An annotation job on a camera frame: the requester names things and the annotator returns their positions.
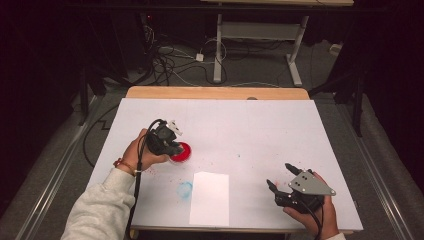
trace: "hand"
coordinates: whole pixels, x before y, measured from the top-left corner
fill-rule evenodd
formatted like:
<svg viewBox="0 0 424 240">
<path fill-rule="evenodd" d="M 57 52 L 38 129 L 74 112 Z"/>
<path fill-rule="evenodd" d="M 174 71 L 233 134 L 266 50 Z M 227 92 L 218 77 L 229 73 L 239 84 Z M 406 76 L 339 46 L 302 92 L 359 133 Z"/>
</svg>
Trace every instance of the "hand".
<svg viewBox="0 0 424 240">
<path fill-rule="evenodd" d="M 325 183 L 324 179 L 317 173 L 314 173 L 314 176 Z M 310 214 L 301 214 L 290 207 L 283 208 L 283 211 L 290 217 L 302 223 L 306 230 L 308 230 L 308 232 L 312 235 L 316 236 L 318 234 L 318 226 Z M 333 202 L 331 201 L 331 196 L 327 195 L 324 197 L 324 205 L 322 206 L 322 209 L 320 208 L 315 212 L 315 215 L 322 225 L 321 239 L 327 239 L 339 234 L 336 219 L 336 209 L 334 208 Z"/>
<path fill-rule="evenodd" d="M 137 163 L 138 163 L 138 153 L 139 153 L 139 147 L 141 148 L 142 143 L 143 143 L 143 138 L 145 137 L 147 133 L 147 129 L 143 128 L 140 132 L 140 134 L 138 135 L 138 137 L 136 139 L 134 139 L 130 145 L 127 147 L 127 149 L 124 152 L 124 156 L 123 156 L 123 161 L 127 164 L 129 164 L 133 169 L 137 169 Z M 141 162 L 142 162 L 142 170 L 146 170 L 148 169 L 152 164 L 155 163 L 163 163 L 166 162 L 168 160 L 169 156 L 166 154 L 163 155 L 155 155 L 153 153 L 150 152 L 149 148 L 147 147 L 147 145 L 144 147 L 143 150 L 143 156 L 141 157 Z M 119 165 L 117 168 L 129 173 L 129 174 L 133 174 L 131 169 L 129 169 L 127 166 L 125 165 Z"/>
</svg>

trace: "wooden table edge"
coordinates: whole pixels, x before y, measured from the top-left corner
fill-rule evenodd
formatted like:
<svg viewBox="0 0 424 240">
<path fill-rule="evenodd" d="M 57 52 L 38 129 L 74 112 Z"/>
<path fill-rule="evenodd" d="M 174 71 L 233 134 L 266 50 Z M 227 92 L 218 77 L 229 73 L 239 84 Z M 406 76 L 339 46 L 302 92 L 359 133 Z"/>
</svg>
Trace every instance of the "wooden table edge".
<svg viewBox="0 0 424 240">
<path fill-rule="evenodd" d="M 303 88 L 134 86 L 126 98 L 309 100 L 309 95 Z"/>
</svg>

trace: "right hand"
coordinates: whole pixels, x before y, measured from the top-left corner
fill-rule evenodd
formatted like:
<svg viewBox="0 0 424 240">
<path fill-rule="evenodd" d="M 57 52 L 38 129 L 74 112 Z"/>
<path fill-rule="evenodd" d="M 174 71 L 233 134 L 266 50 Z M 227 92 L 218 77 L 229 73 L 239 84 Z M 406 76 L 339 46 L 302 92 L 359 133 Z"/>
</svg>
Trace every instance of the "right hand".
<svg viewBox="0 0 424 240">
<path fill-rule="evenodd" d="M 314 172 L 314 176 L 325 183 L 324 179 L 317 173 Z M 310 214 L 301 214 L 290 207 L 283 208 L 283 211 L 293 219 L 302 223 L 310 234 L 314 236 L 318 234 L 318 226 Z M 324 197 L 324 205 L 322 208 L 315 212 L 315 215 L 322 225 L 321 239 L 327 239 L 339 234 L 339 229 L 337 227 L 336 209 L 334 208 L 333 202 L 331 201 L 331 196 L 326 195 Z"/>
</svg>

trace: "finger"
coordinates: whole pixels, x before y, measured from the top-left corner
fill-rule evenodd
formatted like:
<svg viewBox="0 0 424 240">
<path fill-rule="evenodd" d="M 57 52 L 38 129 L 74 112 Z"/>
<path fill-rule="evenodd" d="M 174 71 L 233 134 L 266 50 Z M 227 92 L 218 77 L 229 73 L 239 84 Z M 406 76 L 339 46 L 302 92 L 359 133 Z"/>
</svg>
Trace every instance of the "finger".
<svg viewBox="0 0 424 240">
<path fill-rule="evenodd" d="M 293 219 L 299 221 L 300 223 L 304 224 L 305 223 L 305 215 L 299 213 L 298 211 L 296 211 L 295 209 L 291 208 L 291 207 L 284 207 L 283 211 L 285 213 L 287 213 L 287 215 L 289 215 L 290 217 L 292 217 Z"/>
<path fill-rule="evenodd" d="M 138 134 L 138 138 L 143 137 L 144 135 L 146 135 L 146 133 L 147 133 L 147 129 L 145 128 L 141 129 L 140 133 Z"/>
<path fill-rule="evenodd" d="M 314 172 L 314 176 L 315 176 L 316 178 L 318 178 L 319 180 L 323 181 L 325 184 L 327 184 L 327 183 L 325 182 L 324 178 L 322 178 L 322 177 L 321 177 L 321 175 L 319 175 L 317 172 Z"/>
<path fill-rule="evenodd" d="M 153 155 L 152 156 L 152 162 L 153 163 L 163 163 L 163 162 L 166 162 L 168 160 L 168 158 L 169 157 L 166 154 L 162 154 L 162 155 L 159 155 L 159 156 Z"/>
</svg>

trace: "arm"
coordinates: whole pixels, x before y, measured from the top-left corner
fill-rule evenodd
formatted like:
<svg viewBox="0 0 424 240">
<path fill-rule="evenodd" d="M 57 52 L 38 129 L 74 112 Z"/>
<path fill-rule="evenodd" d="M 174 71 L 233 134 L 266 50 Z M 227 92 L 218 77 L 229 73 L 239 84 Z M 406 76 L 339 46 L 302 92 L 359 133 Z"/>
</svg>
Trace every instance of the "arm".
<svg viewBox="0 0 424 240">
<path fill-rule="evenodd" d="M 318 175 L 317 173 L 314 173 L 314 175 L 321 181 L 325 182 L 324 179 L 322 179 L 322 177 Z M 290 215 L 290 217 L 302 223 L 306 227 L 306 230 L 308 230 L 308 232 L 311 233 L 312 235 L 316 236 L 318 234 L 318 226 L 310 214 L 301 214 L 295 209 L 290 207 L 283 208 L 283 211 L 287 213 L 288 215 Z M 324 214 L 324 222 L 321 222 L 322 214 Z M 322 232 L 321 232 L 320 239 L 322 240 L 345 239 L 343 233 L 340 233 L 337 227 L 336 209 L 333 205 L 333 202 L 331 201 L 331 196 L 324 197 L 324 204 L 322 206 L 322 209 L 321 208 L 318 209 L 315 212 L 315 215 L 317 216 L 317 218 L 320 220 L 322 224 Z"/>
<path fill-rule="evenodd" d="M 143 129 L 126 149 L 123 155 L 125 164 L 116 166 L 102 184 L 90 187 L 78 198 L 62 239 L 123 239 L 129 212 L 135 202 L 134 196 L 128 193 L 135 181 L 132 169 L 137 168 L 138 143 L 146 132 Z M 165 161 L 166 155 L 156 156 L 145 147 L 142 170 Z"/>
</svg>

